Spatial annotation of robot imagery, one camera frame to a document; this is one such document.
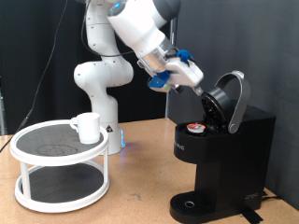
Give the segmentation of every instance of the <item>coffee machine label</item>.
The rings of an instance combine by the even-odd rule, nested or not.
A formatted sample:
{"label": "coffee machine label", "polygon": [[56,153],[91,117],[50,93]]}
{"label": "coffee machine label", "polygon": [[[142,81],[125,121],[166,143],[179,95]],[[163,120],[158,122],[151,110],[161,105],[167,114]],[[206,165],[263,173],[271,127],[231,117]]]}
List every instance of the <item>coffee machine label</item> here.
{"label": "coffee machine label", "polygon": [[181,150],[185,150],[185,146],[181,146],[177,142],[175,142],[175,147],[178,147]]}

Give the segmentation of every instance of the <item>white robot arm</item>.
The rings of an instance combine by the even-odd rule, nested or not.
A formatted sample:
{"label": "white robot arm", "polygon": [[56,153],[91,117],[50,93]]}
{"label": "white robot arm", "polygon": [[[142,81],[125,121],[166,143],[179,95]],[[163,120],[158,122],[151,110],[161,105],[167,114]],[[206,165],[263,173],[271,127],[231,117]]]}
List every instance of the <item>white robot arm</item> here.
{"label": "white robot arm", "polygon": [[138,64],[152,77],[148,86],[155,91],[178,91],[190,86],[201,95],[203,73],[192,56],[177,52],[159,28],[175,18],[180,0],[76,0],[87,4],[86,31],[89,47],[102,56],[102,62],[77,66],[76,83],[86,91],[92,110],[100,114],[101,126],[110,128],[109,154],[121,150],[117,101],[107,95],[107,87],[131,82],[133,68],[116,46],[114,31],[139,59]]}
{"label": "white robot arm", "polygon": [[[116,0],[91,0],[86,14],[89,47],[101,55],[119,55],[114,30],[107,13]],[[92,111],[100,115],[101,126],[108,131],[109,154],[121,150],[121,129],[118,126],[118,102],[107,94],[107,87],[118,87],[133,79],[133,67],[122,56],[102,57],[101,62],[79,64],[74,72],[76,84],[89,96]]]}

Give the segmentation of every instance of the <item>wooden table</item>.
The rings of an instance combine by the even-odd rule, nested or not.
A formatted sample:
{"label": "wooden table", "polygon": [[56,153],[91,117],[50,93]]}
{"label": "wooden table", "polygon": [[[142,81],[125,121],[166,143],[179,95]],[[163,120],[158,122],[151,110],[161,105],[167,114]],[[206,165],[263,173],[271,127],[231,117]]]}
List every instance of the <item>wooden table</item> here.
{"label": "wooden table", "polygon": [[[14,189],[21,174],[20,163],[7,147],[0,154],[0,223],[177,223],[169,215],[169,201],[194,188],[195,165],[174,156],[176,124],[155,119],[120,124],[126,147],[109,156],[110,187],[98,202],[75,212],[43,214],[21,207]],[[9,136],[0,137],[2,146]],[[282,200],[263,202],[257,213],[264,224],[297,224],[299,213]],[[215,224],[248,224],[242,216],[213,221]]]}

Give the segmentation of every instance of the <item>power cord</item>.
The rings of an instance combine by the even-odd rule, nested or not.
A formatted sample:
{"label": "power cord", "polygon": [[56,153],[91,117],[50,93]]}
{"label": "power cord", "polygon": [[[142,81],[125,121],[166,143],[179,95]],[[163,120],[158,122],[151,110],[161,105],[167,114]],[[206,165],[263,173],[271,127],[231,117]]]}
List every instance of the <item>power cord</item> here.
{"label": "power cord", "polygon": [[[48,70],[48,67],[49,67],[49,65],[50,65],[50,61],[51,61],[51,59],[52,59],[52,57],[53,57],[53,53],[54,53],[54,50],[55,50],[55,47],[56,47],[57,34],[58,34],[59,28],[60,28],[61,23],[62,23],[63,18],[64,18],[64,14],[65,14],[65,11],[66,11],[66,8],[67,8],[67,3],[68,3],[68,0],[65,1],[63,15],[62,15],[62,17],[60,18],[58,27],[57,27],[57,29],[56,29],[56,33],[55,33],[55,37],[54,37],[54,44],[53,44],[53,47],[52,47],[52,51],[51,51],[50,57],[49,57],[49,59],[48,59],[48,63],[47,63],[47,65],[46,65],[46,68],[45,68],[45,70],[44,70],[44,72],[43,72],[43,75],[41,76],[41,78],[40,78],[40,80],[39,80],[39,83],[38,83],[38,86],[37,86],[36,95],[35,95],[35,99],[34,99],[32,108],[31,108],[31,110],[28,112],[26,118],[21,122],[21,125],[20,125],[19,129],[16,131],[16,133],[17,133],[23,126],[25,126],[26,122],[28,121],[29,117],[31,116],[31,114],[32,114],[32,112],[33,112],[33,110],[34,110],[34,108],[35,108],[36,97],[37,97],[37,94],[38,94],[38,91],[39,91],[39,88],[40,88],[40,84],[41,84],[41,82],[42,82],[42,80],[43,80],[43,77],[44,77],[45,74],[46,74],[46,71]],[[0,149],[0,153],[1,153],[1,152],[3,151],[3,149],[9,144],[9,142],[11,141],[11,138],[10,138],[10,139],[4,144],[4,146]]]}
{"label": "power cord", "polygon": [[122,55],[125,55],[125,54],[130,54],[130,53],[134,53],[133,51],[129,51],[129,52],[125,52],[125,53],[121,53],[121,54],[116,54],[116,55],[104,55],[104,54],[99,54],[98,52],[95,52],[94,50],[90,49],[84,42],[84,38],[83,38],[83,34],[84,34],[84,27],[85,27],[85,24],[86,24],[86,14],[87,14],[87,10],[90,6],[90,3],[91,3],[92,0],[90,0],[88,2],[88,5],[86,6],[86,9],[85,9],[85,13],[84,13],[84,18],[83,18],[83,23],[82,23],[82,28],[81,28],[81,41],[82,41],[82,44],[83,46],[85,47],[85,49],[87,49],[89,52],[93,53],[93,54],[96,54],[98,56],[101,56],[101,57],[119,57],[119,56],[122,56]]}

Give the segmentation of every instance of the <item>black coffee machine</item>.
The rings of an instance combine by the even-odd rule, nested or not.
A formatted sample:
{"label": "black coffee machine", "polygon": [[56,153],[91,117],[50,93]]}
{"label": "black coffee machine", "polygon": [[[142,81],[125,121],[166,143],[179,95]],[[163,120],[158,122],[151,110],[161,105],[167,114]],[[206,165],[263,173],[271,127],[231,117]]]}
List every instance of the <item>black coffee machine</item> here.
{"label": "black coffee machine", "polygon": [[[236,104],[223,91],[233,78],[241,87]],[[205,127],[201,133],[190,130],[190,123],[176,127],[176,157],[197,164],[195,190],[170,202],[176,221],[206,223],[261,207],[275,116],[248,106],[249,98],[249,83],[233,71],[203,93],[206,113],[194,122]]]}

